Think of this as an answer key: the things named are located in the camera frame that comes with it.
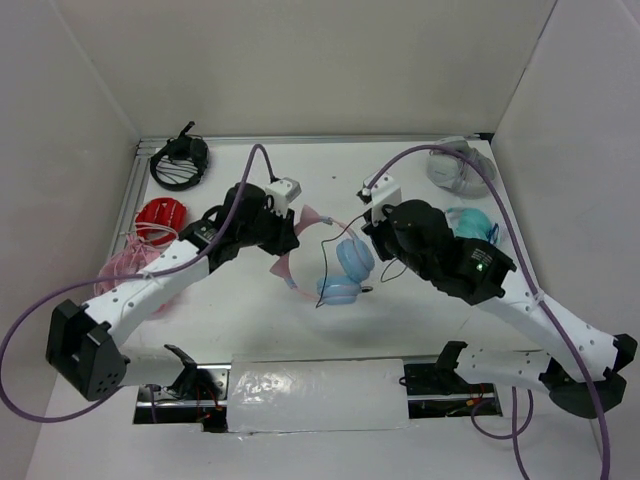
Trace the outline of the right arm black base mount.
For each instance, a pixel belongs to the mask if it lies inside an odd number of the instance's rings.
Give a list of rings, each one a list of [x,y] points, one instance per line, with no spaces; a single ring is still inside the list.
[[[502,411],[492,384],[469,384],[453,374],[440,372],[431,362],[405,363],[399,384],[405,388],[412,420],[500,416]]]

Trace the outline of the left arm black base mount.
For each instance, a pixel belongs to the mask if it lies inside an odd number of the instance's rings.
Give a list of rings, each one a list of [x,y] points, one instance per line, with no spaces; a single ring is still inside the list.
[[[133,423],[189,424],[205,432],[225,433],[230,373],[230,364],[200,364],[191,378],[170,386],[141,386]]]

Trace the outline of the white grey headphones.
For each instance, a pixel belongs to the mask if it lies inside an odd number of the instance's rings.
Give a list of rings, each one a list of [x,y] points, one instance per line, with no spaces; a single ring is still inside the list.
[[[435,142],[465,156],[491,182],[497,178],[494,162],[478,149],[471,147],[461,136],[447,137]],[[439,150],[431,150],[427,160],[426,173],[436,186],[464,198],[480,198],[489,194],[483,178],[467,163]]]

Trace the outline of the teal headphones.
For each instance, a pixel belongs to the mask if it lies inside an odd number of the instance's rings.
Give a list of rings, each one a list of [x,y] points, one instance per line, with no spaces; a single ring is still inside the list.
[[[455,237],[479,239],[495,246],[501,241],[500,225],[482,210],[453,207],[447,209],[445,215]]]

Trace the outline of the black headphones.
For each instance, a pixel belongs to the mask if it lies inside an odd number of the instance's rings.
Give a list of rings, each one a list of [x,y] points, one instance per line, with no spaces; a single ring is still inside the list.
[[[194,121],[169,138],[149,160],[152,179],[163,189],[181,192],[197,186],[209,168],[210,151],[200,135],[192,135]]]

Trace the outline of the shiny white tape sheet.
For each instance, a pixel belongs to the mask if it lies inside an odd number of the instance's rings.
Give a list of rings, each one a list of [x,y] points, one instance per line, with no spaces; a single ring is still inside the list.
[[[399,359],[231,364],[228,430],[240,434],[387,431],[409,426]]]

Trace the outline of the pink blue cat-ear headphones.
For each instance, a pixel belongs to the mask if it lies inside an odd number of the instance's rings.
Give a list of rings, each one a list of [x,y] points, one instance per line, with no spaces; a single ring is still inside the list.
[[[325,305],[343,306],[355,303],[359,295],[372,290],[371,287],[365,286],[364,283],[369,279],[375,268],[375,260],[371,250],[351,228],[351,225],[356,220],[357,218],[349,224],[345,224],[330,216],[319,214],[308,205],[302,208],[299,221],[295,224],[297,236],[318,224],[340,229],[339,235],[321,242],[325,270],[323,276],[316,282],[315,293],[308,293],[302,290],[294,280],[290,269],[289,253],[280,256],[271,266],[269,272],[283,280],[290,290],[314,301],[317,307]],[[339,240],[335,249],[336,258],[343,273],[329,275],[325,244],[336,240]]]

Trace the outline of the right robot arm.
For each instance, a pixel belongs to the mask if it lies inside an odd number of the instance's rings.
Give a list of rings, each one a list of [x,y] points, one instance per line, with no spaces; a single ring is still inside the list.
[[[546,393],[575,416],[593,419],[624,397],[620,372],[637,341],[587,324],[553,298],[533,293],[514,261],[487,241],[457,237],[443,211],[423,200],[373,202],[364,233],[382,260],[398,260],[437,290],[491,313],[536,345],[491,351],[448,342],[435,363],[441,388],[494,383]]]

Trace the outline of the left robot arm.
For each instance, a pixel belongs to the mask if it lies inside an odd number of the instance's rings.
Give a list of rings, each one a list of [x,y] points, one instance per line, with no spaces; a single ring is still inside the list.
[[[223,204],[186,226],[135,279],[82,305],[61,302],[51,316],[48,363],[88,401],[115,392],[131,362],[120,346],[161,306],[243,248],[258,247],[274,256],[298,248],[290,205],[300,193],[300,184],[290,178],[264,188],[236,184]]]

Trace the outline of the red headphones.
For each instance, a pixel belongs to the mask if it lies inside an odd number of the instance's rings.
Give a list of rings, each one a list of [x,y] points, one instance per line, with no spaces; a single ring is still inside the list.
[[[136,234],[148,244],[162,247],[178,237],[187,214],[187,207],[174,198],[152,199],[135,216]]]

